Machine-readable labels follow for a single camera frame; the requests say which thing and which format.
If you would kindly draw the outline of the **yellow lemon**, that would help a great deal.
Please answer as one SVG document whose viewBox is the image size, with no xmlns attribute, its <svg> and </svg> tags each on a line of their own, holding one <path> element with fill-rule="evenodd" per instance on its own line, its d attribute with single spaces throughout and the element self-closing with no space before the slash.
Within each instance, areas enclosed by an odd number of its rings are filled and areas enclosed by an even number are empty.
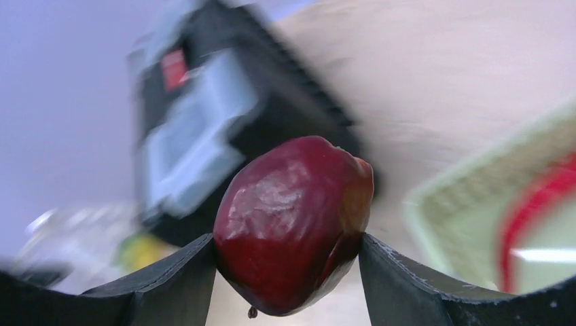
<svg viewBox="0 0 576 326">
<path fill-rule="evenodd" d="M 160 261 L 178 250 L 178 247 L 151 234 L 133 234 L 119 244 L 114 262 L 127 273 L 131 273 Z"/>
</svg>

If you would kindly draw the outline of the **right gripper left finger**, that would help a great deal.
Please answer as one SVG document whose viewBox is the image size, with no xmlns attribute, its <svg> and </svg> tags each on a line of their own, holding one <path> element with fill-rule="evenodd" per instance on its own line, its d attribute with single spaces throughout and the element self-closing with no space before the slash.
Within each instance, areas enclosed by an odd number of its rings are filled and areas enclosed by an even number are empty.
<svg viewBox="0 0 576 326">
<path fill-rule="evenodd" d="M 1 273 L 2 325 L 205 325 L 215 280 L 211 234 L 110 283 L 71 295 Z"/>
</svg>

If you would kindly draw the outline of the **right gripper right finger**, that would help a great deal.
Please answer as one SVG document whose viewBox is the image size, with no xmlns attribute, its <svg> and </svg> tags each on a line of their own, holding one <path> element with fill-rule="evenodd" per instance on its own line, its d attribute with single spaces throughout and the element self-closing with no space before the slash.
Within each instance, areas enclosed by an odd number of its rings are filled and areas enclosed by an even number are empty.
<svg viewBox="0 0 576 326">
<path fill-rule="evenodd" d="M 372 325 L 573 326 L 575 278 L 523 295 L 457 280 L 364 234 L 359 266 Z"/>
</svg>

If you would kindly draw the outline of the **dark red apple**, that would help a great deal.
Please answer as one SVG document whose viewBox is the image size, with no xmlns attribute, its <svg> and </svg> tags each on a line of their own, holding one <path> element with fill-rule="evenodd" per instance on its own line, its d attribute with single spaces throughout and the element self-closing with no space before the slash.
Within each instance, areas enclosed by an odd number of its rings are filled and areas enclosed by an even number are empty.
<svg viewBox="0 0 576 326">
<path fill-rule="evenodd" d="M 331 292 L 359 254 L 373 196 L 372 166 L 319 136 L 287 141 L 238 172 L 213 240 L 249 317 L 290 316 Z"/>
</svg>

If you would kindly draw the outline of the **clear zip top bag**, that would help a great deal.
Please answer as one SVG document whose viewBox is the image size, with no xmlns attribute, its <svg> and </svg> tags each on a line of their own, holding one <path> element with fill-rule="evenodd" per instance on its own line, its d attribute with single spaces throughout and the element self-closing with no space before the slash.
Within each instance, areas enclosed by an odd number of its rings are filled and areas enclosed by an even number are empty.
<svg viewBox="0 0 576 326">
<path fill-rule="evenodd" d="M 34 285 L 80 294 L 134 271 L 126 244 L 140 231 L 133 203 L 55 208 L 29 224 L 28 242 L 1 269 Z"/>
</svg>

